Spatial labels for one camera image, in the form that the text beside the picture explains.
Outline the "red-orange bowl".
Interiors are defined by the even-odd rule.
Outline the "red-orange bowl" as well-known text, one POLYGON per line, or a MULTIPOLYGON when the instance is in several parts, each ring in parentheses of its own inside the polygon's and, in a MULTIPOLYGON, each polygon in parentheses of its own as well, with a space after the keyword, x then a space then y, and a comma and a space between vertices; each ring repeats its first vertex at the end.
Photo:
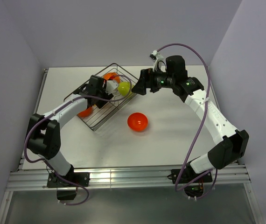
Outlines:
POLYGON ((148 119, 143 113, 135 112, 129 115, 127 125, 135 132, 143 132, 148 126, 148 119))
POLYGON ((88 116, 90 116, 92 114, 92 111, 93 111, 92 107, 89 107, 86 110, 80 112, 78 114, 78 117, 80 117, 80 118, 88 117, 88 116))

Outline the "lime green bowl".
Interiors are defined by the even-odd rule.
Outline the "lime green bowl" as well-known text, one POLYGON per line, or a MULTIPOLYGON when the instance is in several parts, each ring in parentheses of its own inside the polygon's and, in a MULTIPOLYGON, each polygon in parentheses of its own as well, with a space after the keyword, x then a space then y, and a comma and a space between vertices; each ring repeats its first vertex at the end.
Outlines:
POLYGON ((125 97, 130 94, 130 83, 129 82, 120 82, 118 86, 118 92, 121 94, 121 96, 125 97))

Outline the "orange bowl white inside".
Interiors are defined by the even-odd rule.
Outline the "orange bowl white inside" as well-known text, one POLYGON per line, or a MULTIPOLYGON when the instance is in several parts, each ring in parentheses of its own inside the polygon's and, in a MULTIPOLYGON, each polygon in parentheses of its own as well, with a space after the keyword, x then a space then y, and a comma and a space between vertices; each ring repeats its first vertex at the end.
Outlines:
POLYGON ((119 77, 118 73, 116 73, 116 72, 106 73, 105 75, 102 76, 102 78, 104 78, 105 80, 114 80, 118 84, 120 84, 120 82, 121 82, 120 77, 119 77))

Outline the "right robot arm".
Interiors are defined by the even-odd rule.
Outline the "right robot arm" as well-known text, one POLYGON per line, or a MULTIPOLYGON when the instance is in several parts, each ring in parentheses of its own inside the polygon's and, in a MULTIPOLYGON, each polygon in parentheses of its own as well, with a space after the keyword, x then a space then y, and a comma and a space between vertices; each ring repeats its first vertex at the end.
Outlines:
POLYGON ((222 169, 243 157, 249 134, 246 130, 240 131, 232 125, 208 99, 207 91, 200 81, 188 76, 183 57, 167 57, 165 71, 162 71, 158 64, 159 61, 156 60, 153 68, 141 70, 132 92, 146 95, 147 89, 155 93, 161 88, 170 88, 201 119, 215 143, 208 153, 188 163, 186 178, 196 182, 202 172, 214 168, 222 169))

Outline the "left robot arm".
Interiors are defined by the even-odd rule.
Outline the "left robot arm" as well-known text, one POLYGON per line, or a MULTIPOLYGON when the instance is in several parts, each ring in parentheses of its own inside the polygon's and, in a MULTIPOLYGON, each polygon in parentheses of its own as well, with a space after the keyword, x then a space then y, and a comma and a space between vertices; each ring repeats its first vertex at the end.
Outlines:
POLYGON ((60 151, 60 131, 80 112, 93 105, 102 108, 112 100, 112 93, 118 86, 117 81, 92 75, 87 83, 75 89, 57 108, 42 115, 33 114, 24 143, 25 159, 34 163, 28 157, 27 151, 30 150, 39 156, 38 161, 45 162, 54 171, 63 186, 72 185, 75 182, 74 167, 60 151))

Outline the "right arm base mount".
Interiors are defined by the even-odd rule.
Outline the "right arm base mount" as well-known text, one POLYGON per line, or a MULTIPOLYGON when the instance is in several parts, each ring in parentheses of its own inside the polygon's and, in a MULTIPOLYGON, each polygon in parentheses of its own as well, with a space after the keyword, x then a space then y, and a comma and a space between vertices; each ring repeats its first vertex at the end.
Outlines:
MULTIPOLYGON (((173 184, 175 184, 177 177, 179 175, 179 172, 180 172, 179 169, 172 169, 170 174, 167 176, 167 178, 171 180, 173 184)), ((196 174, 191 168, 185 168, 179 180, 179 184, 187 184, 203 173, 204 172, 200 174, 196 174)), ((185 187, 184 192, 187 196, 190 196, 192 198, 198 198, 204 194, 204 184, 212 183, 212 182, 213 182, 212 173, 209 172, 206 175, 201 176, 201 178, 196 179, 194 181, 196 185, 191 184, 185 187)))

